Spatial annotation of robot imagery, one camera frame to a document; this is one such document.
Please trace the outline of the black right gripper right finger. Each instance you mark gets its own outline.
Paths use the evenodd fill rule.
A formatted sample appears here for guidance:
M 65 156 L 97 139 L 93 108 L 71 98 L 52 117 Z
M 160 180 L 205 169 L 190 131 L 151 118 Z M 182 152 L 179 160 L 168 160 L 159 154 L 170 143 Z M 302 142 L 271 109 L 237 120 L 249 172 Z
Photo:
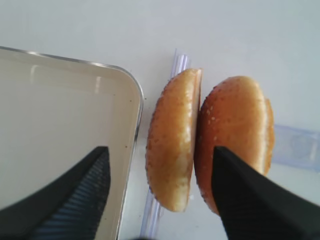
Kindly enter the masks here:
M 320 207 L 258 173 L 228 148 L 213 150 L 212 194 L 230 240 L 318 240 Z

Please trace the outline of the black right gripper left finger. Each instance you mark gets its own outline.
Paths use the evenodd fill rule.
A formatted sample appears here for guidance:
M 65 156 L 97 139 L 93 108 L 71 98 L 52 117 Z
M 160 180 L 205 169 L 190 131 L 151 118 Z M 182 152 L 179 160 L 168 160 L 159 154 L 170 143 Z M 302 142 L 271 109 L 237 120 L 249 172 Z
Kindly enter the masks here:
M 98 146 L 36 193 L 0 211 L 2 240 L 93 240 L 111 186 L 109 148 Z

